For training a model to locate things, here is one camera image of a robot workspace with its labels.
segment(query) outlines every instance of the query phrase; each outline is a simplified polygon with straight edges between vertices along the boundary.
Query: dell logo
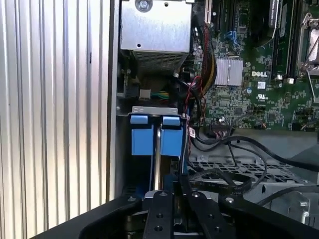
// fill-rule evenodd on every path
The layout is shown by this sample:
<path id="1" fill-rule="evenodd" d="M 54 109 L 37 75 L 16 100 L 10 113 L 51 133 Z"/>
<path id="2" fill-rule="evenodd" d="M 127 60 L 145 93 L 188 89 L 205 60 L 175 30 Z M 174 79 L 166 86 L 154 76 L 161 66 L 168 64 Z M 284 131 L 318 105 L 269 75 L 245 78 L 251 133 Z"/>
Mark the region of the dell logo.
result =
<path id="1" fill-rule="evenodd" d="M 252 71 L 251 76 L 268 77 L 266 72 Z"/>

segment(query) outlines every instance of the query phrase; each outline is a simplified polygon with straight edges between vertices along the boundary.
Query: white connector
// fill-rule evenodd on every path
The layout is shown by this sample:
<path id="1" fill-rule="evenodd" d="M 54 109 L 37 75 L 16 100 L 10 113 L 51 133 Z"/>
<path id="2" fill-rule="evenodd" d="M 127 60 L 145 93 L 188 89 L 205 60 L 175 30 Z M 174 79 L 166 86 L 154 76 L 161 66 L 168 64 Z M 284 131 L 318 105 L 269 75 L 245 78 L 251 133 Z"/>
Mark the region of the white connector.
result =
<path id="1" fill-rule="evenodd" d="M 205 1 L 205 22 L 211 22 L 211 10 L 213 6 L 213 0 L 206 0 Z"/>

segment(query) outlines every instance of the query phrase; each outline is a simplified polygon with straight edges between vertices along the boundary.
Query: metal side panel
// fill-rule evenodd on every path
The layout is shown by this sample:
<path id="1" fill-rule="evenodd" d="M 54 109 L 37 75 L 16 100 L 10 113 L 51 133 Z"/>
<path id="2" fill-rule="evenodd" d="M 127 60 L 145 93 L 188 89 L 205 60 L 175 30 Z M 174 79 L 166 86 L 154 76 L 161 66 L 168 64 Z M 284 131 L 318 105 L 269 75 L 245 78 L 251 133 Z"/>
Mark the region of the metal side panel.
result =
<path id="1" fill-rule="evenodd" d="M 110 2 L 0 0 L 0 239 L 114 198 Z"/>

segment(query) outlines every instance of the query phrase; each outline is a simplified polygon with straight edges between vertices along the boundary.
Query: yellow wire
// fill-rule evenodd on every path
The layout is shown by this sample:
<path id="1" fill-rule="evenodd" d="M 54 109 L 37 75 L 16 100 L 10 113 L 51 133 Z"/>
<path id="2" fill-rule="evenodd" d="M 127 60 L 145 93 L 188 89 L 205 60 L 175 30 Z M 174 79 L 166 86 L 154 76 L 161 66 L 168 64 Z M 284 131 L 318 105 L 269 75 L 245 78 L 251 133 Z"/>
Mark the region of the yellow wire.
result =
<path id="1" fill-rule="evenodd" d="M 213 81 L 213 76 L 214 76 L 214 72 L 215 72 L 215 57 L 212 55 L 212 66 L 211 66 L 211 72 L 210 72 L 210 76 L 209 76 L 209 79 L 206 83 L 206 85 L 204 86 L 204 89 L 203 89 L 203 95 L 205 95 L 210 87 L 210 85 L 212 84 L 212 81 Z"/>

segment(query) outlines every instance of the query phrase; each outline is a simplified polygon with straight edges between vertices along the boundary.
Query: silver heatsink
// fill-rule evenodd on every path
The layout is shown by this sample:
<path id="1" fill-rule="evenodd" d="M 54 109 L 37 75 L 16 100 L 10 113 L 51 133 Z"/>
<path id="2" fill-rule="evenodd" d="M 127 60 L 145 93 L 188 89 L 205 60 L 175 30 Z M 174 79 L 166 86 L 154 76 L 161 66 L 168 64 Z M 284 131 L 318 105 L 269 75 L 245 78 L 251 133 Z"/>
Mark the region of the silver heatsink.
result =
<path id="1" fill-rule="evenodd" d="M 120 48 L 133 52 L 140 73 L 173 72 L 188 56 L 192 4 L 187 2 L 122 1 Z"/>
<path id="2" fill-rule="evenodd" d="M 217 77 L 215 85 L 241 86 L 244 61 L 238 57 L 217 58 Z"/>

